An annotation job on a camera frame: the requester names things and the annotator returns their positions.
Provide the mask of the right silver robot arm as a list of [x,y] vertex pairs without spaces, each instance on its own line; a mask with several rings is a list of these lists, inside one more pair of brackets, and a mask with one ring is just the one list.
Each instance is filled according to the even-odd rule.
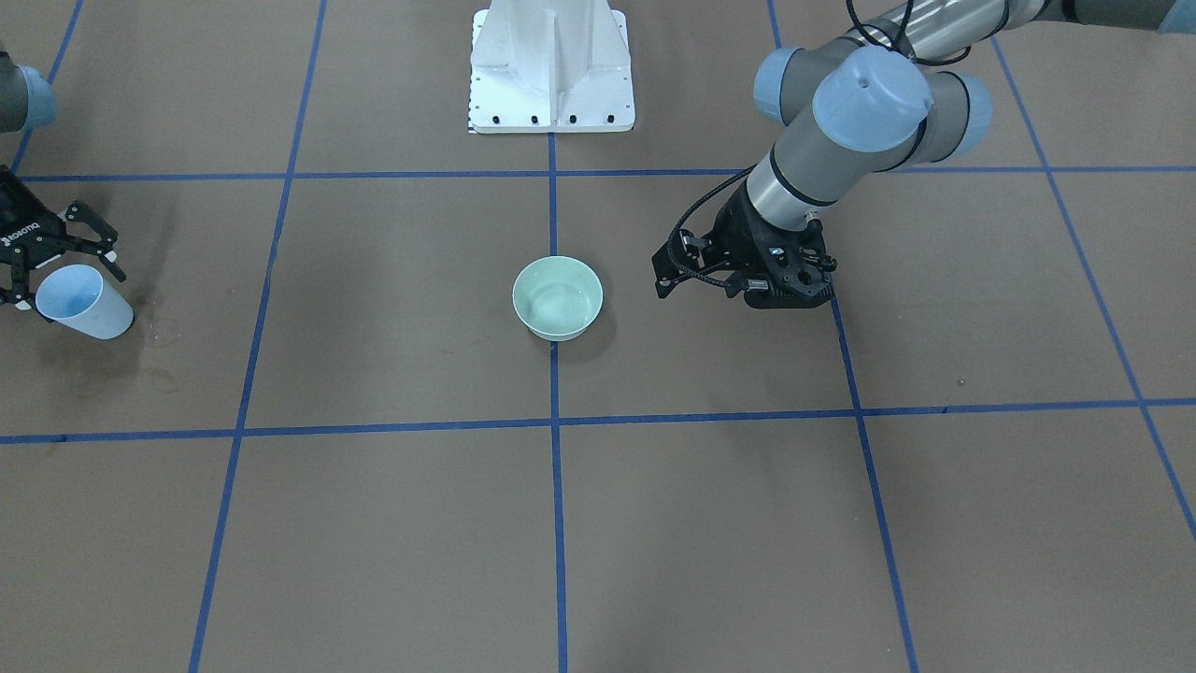
[[[1,131],[22,134],[48,126],[56,118],[57,100],[51,85],[30,65],[17,65],[1,53]],[[81,201],[65,213],[55,213],[30,191],[13,170],[1,166],[1,263],[11,273],[1,290],[4,306],[33,308],[30,277],[65,253],[85,253],[118,281],[127,276],[117,265],[115,244],[118,231]]]

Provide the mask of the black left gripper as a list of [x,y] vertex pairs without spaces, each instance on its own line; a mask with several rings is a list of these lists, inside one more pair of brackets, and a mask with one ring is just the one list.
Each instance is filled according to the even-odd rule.
[[818,308],[832,301],[837,261],[826,252],[823,224],[799,218],[798,230],[765,222],[738,186],[712,230],[712,261],[724,263],[730,296],[752,308]]

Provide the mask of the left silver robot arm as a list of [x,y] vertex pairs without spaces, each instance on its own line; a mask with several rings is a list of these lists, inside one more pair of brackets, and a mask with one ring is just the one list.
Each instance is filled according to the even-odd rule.
[[753,102],[783,133],[679,253],[749,307],[829,302],[837,263],[820,213],[864,176],[962,157],[986,136],[990,90],[947,69],[975,44],[1029,22],[1192,33],[1191,1],[907,1],[867,22],[848,16],[838,38],[759,65]]

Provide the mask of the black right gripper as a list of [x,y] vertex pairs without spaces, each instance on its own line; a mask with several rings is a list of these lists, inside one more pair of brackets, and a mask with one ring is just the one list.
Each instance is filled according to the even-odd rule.
[[[116,227],[80,200],[65,209],[63,219],[48,210],[10,167],[1,167],[1,263],[10,273],[10,286],[1,290],[1,302],[33,301],[30,273],[66,251],[93,256],[118,285],[126,282],[127,274],[117,265]],[[65,227],[72,225],[84,225],[93,231],[94,238],[66,233]]]

